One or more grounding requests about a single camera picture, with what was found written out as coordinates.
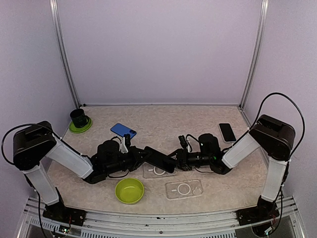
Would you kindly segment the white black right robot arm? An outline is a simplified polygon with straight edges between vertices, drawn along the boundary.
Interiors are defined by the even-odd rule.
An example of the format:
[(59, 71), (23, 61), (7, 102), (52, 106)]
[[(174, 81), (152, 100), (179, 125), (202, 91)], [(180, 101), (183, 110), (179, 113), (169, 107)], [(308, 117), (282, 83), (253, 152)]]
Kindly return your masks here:
[(278, 119), (261, 115), (232, 146), (221, 149), (218, 139), (210, 133), (199, 136), (199, 152), (190, 152), (184, 136), (179, 140), (182, 147), (170, 153), (175, 166), (188, 171), (196, 166), (209, 166), (218, 175), (225, 175), (239, 163), (253, 154), (262, 151), (267, 154), (267, 174), (256, 206), (240, 209), (240, 221), (252, 222), (278, 216), (276, 201), (287, 176), (289, 160), (295, 139), (295, 129)]

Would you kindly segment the left aluminium frame post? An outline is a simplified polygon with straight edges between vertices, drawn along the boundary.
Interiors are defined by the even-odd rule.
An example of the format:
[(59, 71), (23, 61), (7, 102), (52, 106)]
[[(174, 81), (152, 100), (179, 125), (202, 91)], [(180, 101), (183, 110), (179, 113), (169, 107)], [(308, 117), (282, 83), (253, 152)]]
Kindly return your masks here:
[(59, 17), (59, 11), (58, 11), (58, 2), (57, 0), (50, 0), (50, 9), (51, 9), (51, 14), (53, 18), (53, 25), (54, 25), (54, 30), (57, 38), (57, 45), (58, 49), (60, 52), (60, 57), (64, 69), (64, 73), (66, 76), (66, 82), (69, 87), (69, 91), (71, 94), (72, 101), (74, 103), (75, 108), (80, 108), (80, 100), (78, 97), (78, 93), (76, 91), (76, 87), (72, 78), (68, 58), (67, 58), (67, 53), (66, 53), (66, 48), (63, 40), (63, 34), (62, 34), (62, 27), (61, 27), (61, 22), (60, 22), (60, 17)]

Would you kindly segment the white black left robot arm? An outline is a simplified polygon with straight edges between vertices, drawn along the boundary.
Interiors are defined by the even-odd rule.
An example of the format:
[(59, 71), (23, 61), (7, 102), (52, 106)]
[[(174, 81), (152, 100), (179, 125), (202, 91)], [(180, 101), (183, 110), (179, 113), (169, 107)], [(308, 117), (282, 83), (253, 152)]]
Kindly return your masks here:
[(59, 163), (89, 184), (97, 184), (113, 173), (136, 170), (152, 154), (130, 146), (129, 137), (125, 136), (121, 144), (105, 141), (98, 146), (97, 153), (89, 157), (59, 138), (48, 121), (20, 125), (17, 129), (13, 136), (13, 163), (44, 201), (43, 216), (56, 221), (66, 222), (74, 213), (85, 216), (85, 211), (65, 206), (60, 192), (47, 176), (41, 162), (43, 158)]

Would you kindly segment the front aluminium rail base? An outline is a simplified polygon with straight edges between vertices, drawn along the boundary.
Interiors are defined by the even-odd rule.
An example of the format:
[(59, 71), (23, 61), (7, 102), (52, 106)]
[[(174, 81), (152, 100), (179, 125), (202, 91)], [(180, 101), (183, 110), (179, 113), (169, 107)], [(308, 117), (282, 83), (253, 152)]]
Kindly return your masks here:
[[(277, 230), (269, 237), (307, 238), (293, 197), (284, 197), (282, 203), (282, 220)], [(252, 232), (253, 226), (266, 222), (268, 220), (241, 226), (234, 210), (181, 215), (124, 214), (88, 210), (83, 226), (71, 225), (70, 234), (65, 235), (58, 232), (63, 223), (42, 218), (45, 230), (55, 230), (56, 234), (65, 235), (66, 238), (234, 238), (237, 237), (238, 229)], [(31, 225), (40, 228), (38, 199), (33, 197), (26, 203), (15, 237), (26, 238)]]

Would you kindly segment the right aluminium frame post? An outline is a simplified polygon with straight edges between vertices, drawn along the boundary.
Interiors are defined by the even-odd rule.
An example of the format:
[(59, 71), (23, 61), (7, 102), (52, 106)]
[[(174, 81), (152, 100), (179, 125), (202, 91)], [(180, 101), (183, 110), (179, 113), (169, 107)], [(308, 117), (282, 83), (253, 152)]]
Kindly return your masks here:
[(247, 99), (248, 99), (248, 96), (250, 94), (252, 83), (254, 80), (254, 75), (256, 72), (257, 63), (259, 60), (263, 36), (264, 36), (264, 31), (265, 31), (265, 22), (266, 22), (266, 18), (267, 18), (268, 5), (269, 5), (269, 0), (262, 0), (258, 29), (257, 29), (257, 34), (256, 34), (256, 40), (255, 40), (255, 46), (254, 46), (254, 50), (253, 50), (253, 54), (252, 54), (250, 68), (248, 71), (246, 85), (245, 85), (245, 88), (244, 88), (244, 91), (242, 94), (242, 98), (241, 98), (241, 101), (239, 104), (241, 110), (244, 110), (244, 108), (246, 106)]

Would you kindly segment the blue smartphone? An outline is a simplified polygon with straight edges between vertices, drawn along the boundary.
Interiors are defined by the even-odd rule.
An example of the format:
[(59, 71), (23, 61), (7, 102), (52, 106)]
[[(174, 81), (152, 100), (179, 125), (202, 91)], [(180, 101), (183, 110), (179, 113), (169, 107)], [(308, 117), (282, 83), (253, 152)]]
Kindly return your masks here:
[(121, 123), (116, 123), (110, 130), (120, 137), (124, 137), (126, 134), (129, 134), (131, 139), (137, 134), (136, 131)]

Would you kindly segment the dark green mug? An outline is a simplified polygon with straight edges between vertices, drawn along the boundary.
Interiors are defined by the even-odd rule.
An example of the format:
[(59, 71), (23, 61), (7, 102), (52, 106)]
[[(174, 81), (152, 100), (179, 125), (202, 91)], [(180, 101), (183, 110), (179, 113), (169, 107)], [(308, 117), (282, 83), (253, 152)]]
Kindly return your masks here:
[(76, 128), (82, 128), (88, 124), (89, 119), (83, 109), (75, 109), (70, 113), (71, 120)]

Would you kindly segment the aluminium frame post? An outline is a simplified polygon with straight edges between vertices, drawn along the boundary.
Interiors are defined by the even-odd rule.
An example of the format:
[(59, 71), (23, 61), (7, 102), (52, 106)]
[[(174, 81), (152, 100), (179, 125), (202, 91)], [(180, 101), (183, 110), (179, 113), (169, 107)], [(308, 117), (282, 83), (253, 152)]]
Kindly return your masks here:
[(259, 60), (263, 36), (264, 36), (264, 31), (265, 31), (265, 22), (266, 22), (266, 18), (267, 18), (268, 5), (269, 5), (269, 0), (262, 0), (258, 29), (257, 29), (257, 34), (256, 34), (256, 40), (255, 40), (255, 46), (254, 46), (254, 50), (253, 50), (253, 54), (252, 54), (250, 68), (248, 71), (246, 85), (245, 85), (245, 88), (244, 88), (244, 91), (242, 94), (242, 98), (241, 98), (241, 101), (239, 104), (241, 110), (244, 110), (244, 108), (246, 106), (247, 99), (248, 99), (248, 96), (250, 94), (252, 83), (254, 80), (254, 75), (256, 72), (257, 63)]
[(62, 34), (62, 27), (61, 27), (61, 22), (60, 22), (60, 17), (59, 17), (59, 11), (58, 11), (58, 2), (57, 0), (50, 0), (50, 9), (51, 9), (51, 14), (53, 18), (53, 25), (54, 25), (54, 30), (57, 38), (57, 45), (58, 49), (60, 52), (60, 57), (64, 69), (64, 73), (66, 76), (66, 82), (69, 87), (69, 91), (71, 94), (72, 101), (74, 103), (75, 108), (80, 108), (80, 100), (78, 97), (78, 93), (76, 91), (76, 87), (72, 78), (68, 58), (67, 58), (67, 53), (66, 53), (66, 48), (63, 40), (63, 34)]

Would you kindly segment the green bowl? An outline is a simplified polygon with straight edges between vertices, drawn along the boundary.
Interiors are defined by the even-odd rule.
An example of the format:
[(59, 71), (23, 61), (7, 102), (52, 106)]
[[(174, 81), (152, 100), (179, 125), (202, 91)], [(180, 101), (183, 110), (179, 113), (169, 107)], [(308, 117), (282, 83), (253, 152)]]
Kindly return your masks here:
[(124, 204), (138, 203), (144, 196), (143, 183), (136, 178), (125, 178), (119, 181), (115, 187), (116, 198)]

